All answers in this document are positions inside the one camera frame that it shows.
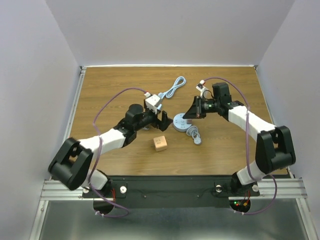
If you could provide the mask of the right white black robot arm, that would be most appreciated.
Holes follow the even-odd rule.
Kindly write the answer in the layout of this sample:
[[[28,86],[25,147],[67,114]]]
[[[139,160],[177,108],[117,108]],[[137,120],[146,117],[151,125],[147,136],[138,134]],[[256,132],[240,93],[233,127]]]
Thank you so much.
[[[262,179],[268,174],[296,163],[296,154],[290,129],[275,126],[253,114],[249,107],[240,101],[233,101],[229,86],[225,82],[212,85],[213,94],[206,98],[208,89],[205,80],[196,85],[200,92],[195,96],[189,110],[183,118],[187,120],[203,119],[209,113],[217,113],[225,120],[245,131],[245,137],[252,137],[256,142],[255,160],[235,172],[230,181],[231,192],[242,195],[248,185]]]

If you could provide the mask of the orange cube socket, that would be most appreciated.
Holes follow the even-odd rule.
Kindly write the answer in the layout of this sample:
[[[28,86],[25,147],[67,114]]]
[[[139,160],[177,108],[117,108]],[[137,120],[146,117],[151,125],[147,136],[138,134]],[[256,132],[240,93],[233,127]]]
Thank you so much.
[[[156,152],[166,150],[168,147],[167,140],[164,135],[153,138],[153,143]]]

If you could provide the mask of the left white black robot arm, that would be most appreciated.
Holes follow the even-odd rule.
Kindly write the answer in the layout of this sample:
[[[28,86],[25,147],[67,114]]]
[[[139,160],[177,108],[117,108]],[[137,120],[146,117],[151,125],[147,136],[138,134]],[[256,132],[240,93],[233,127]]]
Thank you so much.
[[[173,122],[167,113],[153,112],[140,104],[132,104],[120,122],[109,131],[86,139],[66,139],[52,162],[48,172],[69,190],[79,187],[94,189],[100,197],[111,193],[108,176],[97,170],[97,164],[90,168],[93,160],[98,161],[102,154],[111,150],[121,149],[131,144],[137,137],[137,132],[149,125],[165,131]]]

